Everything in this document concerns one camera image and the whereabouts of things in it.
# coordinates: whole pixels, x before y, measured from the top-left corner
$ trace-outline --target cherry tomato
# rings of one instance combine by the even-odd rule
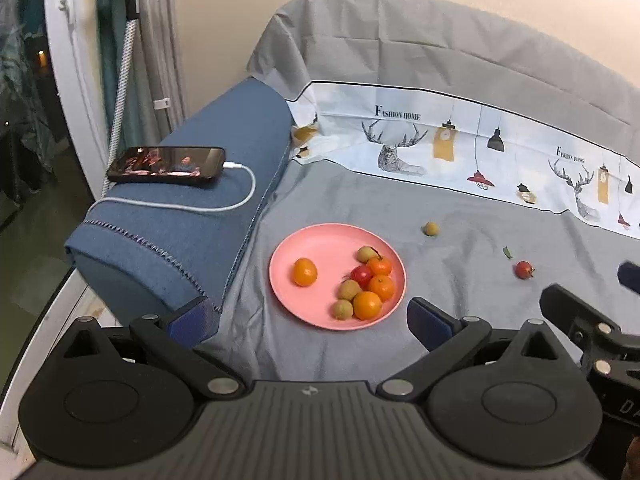
[[[396,284],[394,280],[384,274],[374,276],[367,286],[367,290],[370,290],[374,294],[380,297],[380,300],[390,300],[396,291]]]
[[[367,262],[367,267],[373,270],[375,276],[384,274],[388,276],[391,274],[391,260],[384,256],[374,256]]]
[[[351,279],[358,282],[360,288],[366,290],[369,280],[373,278],[373,270],[366,265],[357,266],[351,271]]]
[[[293,264],[291,277],[299,286],[309,286],[318,278],[318,269],[309,258],[300,258]]]
[[[536,269],[529,262],[518,262],[513,270],[521,280],[526,280],[533,277],[533,271]]]
[[[360,292],[353,298],[353,313],[358,319],[373,319],[382,309],[382,300],[377,294],[365,290]]]

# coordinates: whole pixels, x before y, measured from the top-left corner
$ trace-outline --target pink plate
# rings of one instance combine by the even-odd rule
[[[391,260],[391,278],[396,283],[396,293],[382,304],[376,319],[335,319],[330,309],[337,300],[338,287],[345,275],[360,265],[356,253],[365,245]],[[311,259],[318,268],[318,279],[311,286],[297,286],[291,280],[291,269],[299,258]],[[357,330],[382,321],[400,304],[406,288],[404,265],[391,246],[375,234],[347,224],[311,225],[289,235],[273,251],[269,279],[276,296],[290,313],[302,321],[330,330]]]

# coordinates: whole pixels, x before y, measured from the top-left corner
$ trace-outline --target plate rim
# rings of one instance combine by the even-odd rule
[[[378,240],[382,241],[382,243],[384,243],[389,249],[391,249],[392,253],[395,254],[396,258],[398,259],[398,262],[400,262],[400,267],[402,268],[402,276],[404,277],[404,280],[402,280],[402,293],[400,294],[400,298],[398,298],[398,302],[394,305],[394,307],[387,312],[384,316],[381,316],[377,319],[373,319],[370,322],[368,322],[367,324],[363,324],[360,326],[345,326],[343,328],[337,327],[337,326],[320,326],[317,325],[315,323],[311,323],[310,321],[301,318],[298,314],[296,314],[295,312],[292,312],[287,305],[285,305],[285,303],[282,301],[282,298],[280,298],[280,295],[278,294],[278,292],[276,291],[276,289],[273,286],[273,257],[277,254],[277,252],[280,250],[280,247],[284,244],[284,242],[286,242],[289,238],[291,238],[294,235],[297,235],[299,232],[301,231],[305,231],[307,229],[311,229],[311,228],[317,228],[317,227],[321,227],[321,226],[341,226],[341,227],[348,227],[348,228],[353,228],[353,229],[357,229],[359,231],[363,231],[369,235],[372,235],[374,237],[376,237]],[[337,332],[348,332],[351,330],[362,330],[363,328],[369,328],[371,326],[376,325],[377,323],[379,323],[382,320],[385,320],[387,317],[391,316],[392,313],[395,312],[396,308],[398,308],[398,306],[400,305],[400,303],[402,303],[402,299],[404,298],[404,294],[406,293],[406,268],[404,267],[404,263],[402,262],[402,258],[400,258],[400,255],[398,254],[398,252],[393,248],[393,246],[387,242],[384,238],[382,238],[381,236],[366,230],[363,227],[359,227],[357,225],[353,225],[353,224],[345,224],[342,222],[322,222],[319,224],[311,224],[305,227],[301,227],[300,229],[297,229],[296,231],[293,231],[290,235],[288,235],[286,238],[284,238],[278,245],[277,247],[273,250],[273,253],[271,253],[271,257],[269,259],[269,285],[271,286],[271,290],[273,291],[273,293],[275,294],[276,298],[278,298],[278,301],[280,302],[281,306],[284,307],[284,309],[286,309],[287,312],[289,312],[290,314],[292,314],[293,316],[295,316],[296,318],[298,318],[300,321],[311,325],[311,326],[315,326],[316,328],[320,328],[322,330],[334,330]]]

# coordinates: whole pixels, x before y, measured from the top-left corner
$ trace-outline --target phone screen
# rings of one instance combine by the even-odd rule
[[[203,184],[218,176],[224,161],[222,148],[140,146],[126,150],[107,176],[114,182]]]

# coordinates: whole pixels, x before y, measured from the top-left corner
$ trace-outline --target blue sofa armrest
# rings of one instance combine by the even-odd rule
[[[198,296],[222,302],[261,209],[277,186],[289,153],[292,118],[282,97],[249,78],[189,118],[167,146],[221,146],[226,160],[254,170],[249,202],[225,213],[194,214],[121,203],[98,204],[66,242],[89,286],[122,324],[141,314],[163,316]],[[224,170],[212,186],[119,184],[110,196],[219,207],[242,200],[250,178]]]

